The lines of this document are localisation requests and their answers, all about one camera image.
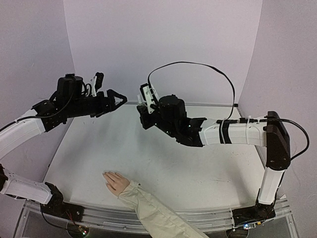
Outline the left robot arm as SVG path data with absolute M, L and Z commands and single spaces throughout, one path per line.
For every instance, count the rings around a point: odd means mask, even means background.
M 90 116 L 98 118 L 113 112 L 127 102 L 127 97 L 112 89 L 100 91 L 104 74 L 97 72 L 90 83 L 67 74 L 57 81 L 57 89 L 47 100 L 35 104 L 24 115 L 0 130 L 0 156 L 3 158 L 15 148 L 35 136 L 49 132 L 68 119 Z M 0 168 L 0 192 L 14 198 L 38 202 L 43 214 L 70 219 L 83 217 L 83 206 L 64 201 L 59 189 L 49 182 L 36 182 Z

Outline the beige sleeved forearm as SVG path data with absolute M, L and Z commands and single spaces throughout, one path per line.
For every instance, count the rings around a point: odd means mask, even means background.
M 139 221 L 153 238 L 206 238 L 207 235 L 145 191 L 136 181 L 118 196 L 135 211 Z

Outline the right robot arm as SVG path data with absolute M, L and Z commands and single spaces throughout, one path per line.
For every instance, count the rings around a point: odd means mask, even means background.
M 259 119 L 189 118 L 185 103 L 175 95 L 155 102 L 152 96 L 138 95 L 137 111 L 144 129 L 153 126 L 189 147 L 216 144 L 246 144 L 265 147 L 268 158 L 254 206 L 232 211 L 233 227 L 247 230 L 275 217 L 275 201 L 284 173 L 290 166 L 290 138 L 274 111 Z

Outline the mannequin hand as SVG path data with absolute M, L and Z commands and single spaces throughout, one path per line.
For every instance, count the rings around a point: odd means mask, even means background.
M 130 181 L 117 172 L 104 172 L 106 186 L 115 196 L 119 196 L 130 184 Z

